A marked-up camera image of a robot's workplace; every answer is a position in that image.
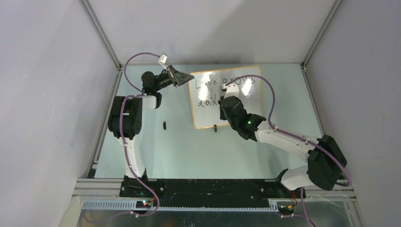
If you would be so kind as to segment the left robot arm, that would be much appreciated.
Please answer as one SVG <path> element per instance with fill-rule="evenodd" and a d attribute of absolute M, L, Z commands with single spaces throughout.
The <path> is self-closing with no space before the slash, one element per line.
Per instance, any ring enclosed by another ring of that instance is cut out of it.
<path fill-rule="evenodd" d="M 131 185 L 131 191 L 138 197 L 144 197 L 149 192 L 149 183 L 142 180 L 146 168 L 139 147 L 135 145 L 135 138 L 142 128 L 142 114 L 145 110 L 160 107 L 162 102 L 160 90 L 168 86 L 180 87 L 193 79 L 193 75 L 180 72 L 170 65 L 158 75 L 151 71 L 141 75 L 142 94 L 115 96 L 113 99 L 107 127 L 122 147 L 125 156 L 125 176 L 136 179 Z"/>

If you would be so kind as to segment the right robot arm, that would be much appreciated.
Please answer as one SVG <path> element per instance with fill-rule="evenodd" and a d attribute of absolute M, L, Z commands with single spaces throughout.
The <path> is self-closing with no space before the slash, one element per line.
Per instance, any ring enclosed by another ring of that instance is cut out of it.
<path fill-rule="evenodd" d="M 235 96 L 223 98 L 219 105 L 223 119 L 243 139 L 273 145 L 305 162 L 278 177 L 275 192 L 279 197 L 286 198 L 295 189 L 305 186 L 315 185 L 330 191 L 338 185 L 347 160 L 333 137 L 327 134 L 321 138 L 298 136 L 281 130 L 265 117 L 248 113 Z"/>

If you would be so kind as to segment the yellow framed whiteboard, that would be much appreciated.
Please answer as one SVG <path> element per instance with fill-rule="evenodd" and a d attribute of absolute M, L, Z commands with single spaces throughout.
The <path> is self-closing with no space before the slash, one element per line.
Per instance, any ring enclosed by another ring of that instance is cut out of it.
<path fill-rule="evenodd" d="M 262 82 L 257 77 L 262 75 L 259 66 L 245 66 L 220 70 L 191 73 L 194 79 L 189 82 L 194 127 L 197 129 L 213 128 L 214 125 L 228 126 L 228 121 L 220 119 L 221 86 L 237 84 L 239 99 L 245 110 L 251 114 L 263 115 Z"/>

